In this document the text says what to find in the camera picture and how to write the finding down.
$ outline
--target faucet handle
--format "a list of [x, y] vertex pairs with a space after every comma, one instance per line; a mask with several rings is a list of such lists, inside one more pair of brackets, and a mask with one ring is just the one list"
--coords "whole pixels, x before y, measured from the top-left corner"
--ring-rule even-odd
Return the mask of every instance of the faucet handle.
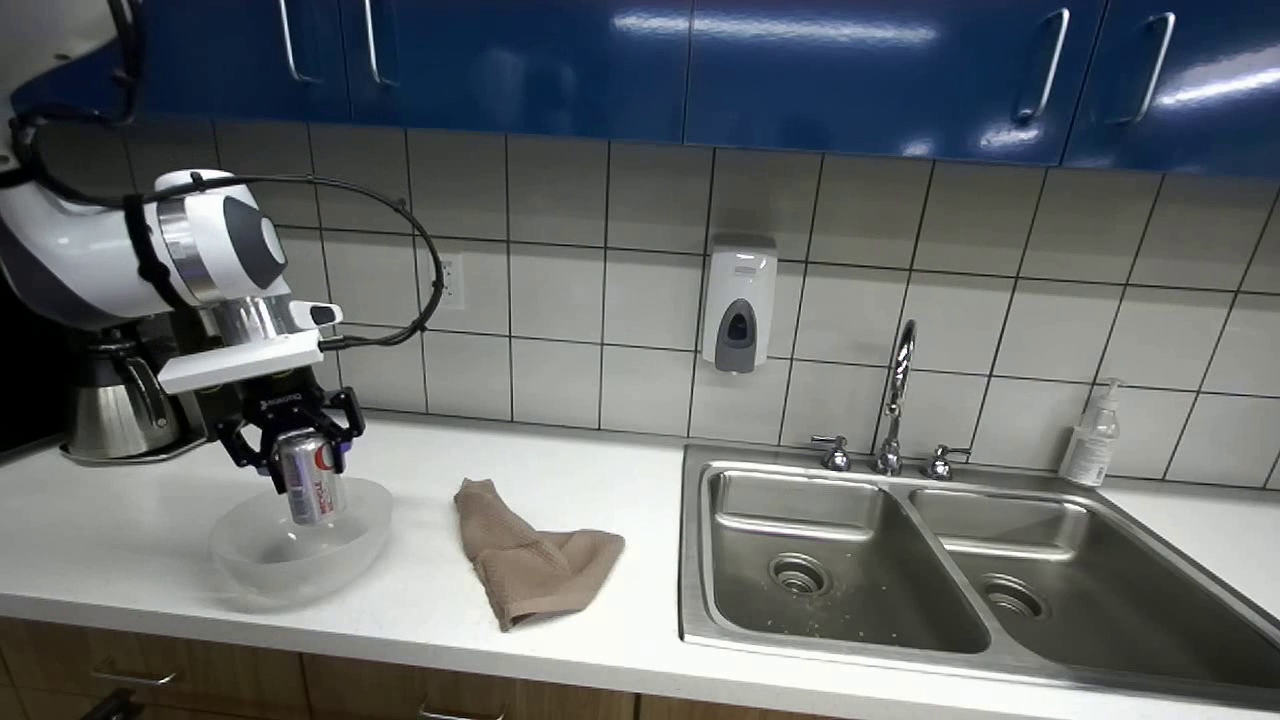
[[811, 447], [822, 447], [822, 463], [832, 472], [848, 472], [852, 469], [852, 450], [848, 450], [848, 436], [811, 436]]
[[936, 445], [925, 476], [950, 479], [950, 476], [954, 476], [954, 463], [970, 463], [970, 457], [972, 457], [972, 447]]

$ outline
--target white countertop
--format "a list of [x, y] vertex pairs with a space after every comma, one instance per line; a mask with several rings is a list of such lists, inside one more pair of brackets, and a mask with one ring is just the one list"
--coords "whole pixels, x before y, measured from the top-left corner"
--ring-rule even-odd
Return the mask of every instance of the white countertop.
[[[872, 660], [798, 660], [680, 640], [680, 445], [371, 418], [349, 476], [398, 496], [383, 561], [349, 590], [240, 611], [213, 580], [217, 514], [261, 493], [200, 447], [155, 469], [75, 469], [57, 450], [0, 469], [0, 616], [359, 656], [485, 674], [694, 697], [828, 716], [1265, 716], [1066, 684], [976, 680]], [[628, 535], [589, 611], [502, 632], [454, 514], [464, 476], [494, 476], [538, 526]], [[1110, 496], [1280, 616], [1280, 501], [1110, 487]]]

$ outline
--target kettle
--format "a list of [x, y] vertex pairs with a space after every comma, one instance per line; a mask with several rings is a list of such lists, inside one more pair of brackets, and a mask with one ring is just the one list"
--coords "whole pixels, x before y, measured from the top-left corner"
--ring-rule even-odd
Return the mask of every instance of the kettle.
[[102, 339], [84, 353], [73, 388], [73, 431], [66, 457], [112, 463], [163, 450], [179, 440], [179, 414], [131, 339]]

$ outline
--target soap dispenser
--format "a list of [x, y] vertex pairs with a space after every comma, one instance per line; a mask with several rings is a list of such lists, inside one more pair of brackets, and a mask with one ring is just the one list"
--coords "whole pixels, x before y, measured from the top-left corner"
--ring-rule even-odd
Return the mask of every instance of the soap dispenser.
[[706, 360], [720, 370], [755, 370], [767, 360], [776, 245], [718, 238], [706, 289]]
[[1102, 487], [1111, 457], [1122, 447], [1122, 394], [1118, 379], [1087, 401], [1083, 414], [1072, 425], [1072, 445], [1066, 450], [1061, 476], [1072, 483]]

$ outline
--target sink drain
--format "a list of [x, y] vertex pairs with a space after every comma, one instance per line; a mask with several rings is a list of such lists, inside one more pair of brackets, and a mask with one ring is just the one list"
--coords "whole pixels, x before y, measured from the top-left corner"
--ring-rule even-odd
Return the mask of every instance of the sink drain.
[[1044, 616], [1044, 604], [1031, 595], [1031, 587], [1005, 572], [986, 576], [986, 601], [1010, 616]]
[[811, 595], [828, 587], [828, 572], [816, 555], [808, 550], [783, 550], [773, 561], [773, 580], [776, 587], [791, 590], [791, 595]]

